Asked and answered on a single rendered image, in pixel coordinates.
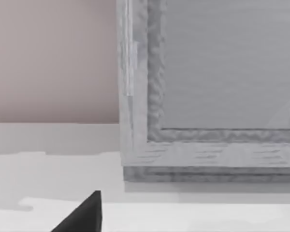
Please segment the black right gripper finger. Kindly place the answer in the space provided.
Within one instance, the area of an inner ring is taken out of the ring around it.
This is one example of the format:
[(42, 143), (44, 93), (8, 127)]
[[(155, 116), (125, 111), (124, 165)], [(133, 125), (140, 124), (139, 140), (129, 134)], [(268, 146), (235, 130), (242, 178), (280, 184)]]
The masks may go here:
[(101, 191), (94, 191), (51, 232), (102, 232)]

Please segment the grey cabinet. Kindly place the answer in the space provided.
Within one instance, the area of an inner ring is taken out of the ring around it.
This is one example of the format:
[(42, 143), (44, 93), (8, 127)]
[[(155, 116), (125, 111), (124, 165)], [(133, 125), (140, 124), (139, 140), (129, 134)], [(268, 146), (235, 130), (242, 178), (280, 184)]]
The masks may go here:
[(290, 129), (164, 128), (167, 0), (116, 0), (128, 182), (290, 183)]

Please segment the grey cabinet door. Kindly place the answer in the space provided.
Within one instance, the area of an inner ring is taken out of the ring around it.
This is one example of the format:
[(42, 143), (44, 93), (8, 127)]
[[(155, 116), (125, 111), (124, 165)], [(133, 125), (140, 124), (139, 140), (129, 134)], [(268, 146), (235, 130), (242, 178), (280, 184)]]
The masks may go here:
[(148, 140), (290, 143), (290, 0), (148, 0)]

